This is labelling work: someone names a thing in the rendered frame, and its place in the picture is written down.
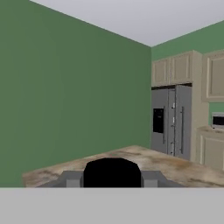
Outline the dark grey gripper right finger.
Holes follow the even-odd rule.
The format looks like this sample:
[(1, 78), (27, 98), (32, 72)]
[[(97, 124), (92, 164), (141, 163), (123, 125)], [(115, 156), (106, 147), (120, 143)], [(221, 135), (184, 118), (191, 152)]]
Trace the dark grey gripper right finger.
[(182, 187), (181, 184), (167, 179), (161, 171), (141, 171), (142, 187)]

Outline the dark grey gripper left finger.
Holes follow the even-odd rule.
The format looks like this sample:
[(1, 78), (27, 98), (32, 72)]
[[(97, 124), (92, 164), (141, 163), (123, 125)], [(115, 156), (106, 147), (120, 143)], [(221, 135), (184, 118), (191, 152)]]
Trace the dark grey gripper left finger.
[(83, 187), (83, 171), (63, 171), (56, 180), (45, 183), (41, 187)]

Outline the black bowl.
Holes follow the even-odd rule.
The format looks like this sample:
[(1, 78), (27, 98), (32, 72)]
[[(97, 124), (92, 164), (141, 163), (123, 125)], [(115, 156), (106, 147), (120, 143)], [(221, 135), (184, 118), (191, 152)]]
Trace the black bowl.
[(105, 157), (88, 162), (83, 172), (84, 187), (141, 187), (138, 165), (120, 157)]

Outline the grey steel fridge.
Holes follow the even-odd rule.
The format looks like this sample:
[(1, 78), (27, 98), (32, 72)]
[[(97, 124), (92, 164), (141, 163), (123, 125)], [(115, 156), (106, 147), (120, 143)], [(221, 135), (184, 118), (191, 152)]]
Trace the grey steel fridge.
[(150, 148), (174, 157), (190, 159), (192, 87), (176, 85), (151, 90)]

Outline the beige cupboards over fridge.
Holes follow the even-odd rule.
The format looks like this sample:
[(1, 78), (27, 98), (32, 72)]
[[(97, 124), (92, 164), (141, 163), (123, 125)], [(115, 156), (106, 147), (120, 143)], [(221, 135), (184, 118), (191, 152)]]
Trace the beige cupboards over fridge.
[(202, 101), (202, 54), (191, 50), (154, 61), (151, 65), (151, 90), (176, 85), (192, 87), (192, 126), (190, 161), (196, 160), (197, 128), (208, 125), (209, 105)]

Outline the beige base cupboards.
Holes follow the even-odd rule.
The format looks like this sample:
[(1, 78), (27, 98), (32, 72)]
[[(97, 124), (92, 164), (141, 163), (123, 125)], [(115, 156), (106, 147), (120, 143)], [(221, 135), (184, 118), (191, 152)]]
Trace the beige base cupboards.
[(197, 129), (196, 161), (224, 171), (224, 129), (208, 126)]

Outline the white microwave oven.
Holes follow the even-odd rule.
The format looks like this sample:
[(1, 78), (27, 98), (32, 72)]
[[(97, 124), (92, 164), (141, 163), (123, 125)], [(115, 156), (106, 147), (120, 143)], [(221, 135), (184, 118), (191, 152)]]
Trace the white microwave oven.
[(214, 129), (224, 129), (224, 112), (213, 112), (211, 114), (211, 127)]

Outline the beige wall cupboard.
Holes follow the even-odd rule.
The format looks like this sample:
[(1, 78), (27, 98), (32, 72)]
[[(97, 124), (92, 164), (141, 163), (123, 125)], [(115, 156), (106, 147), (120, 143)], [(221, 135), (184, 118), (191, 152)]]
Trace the beige wall cupboard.
[(202, 101), (224, 102), (224, 49), (202, 57)]

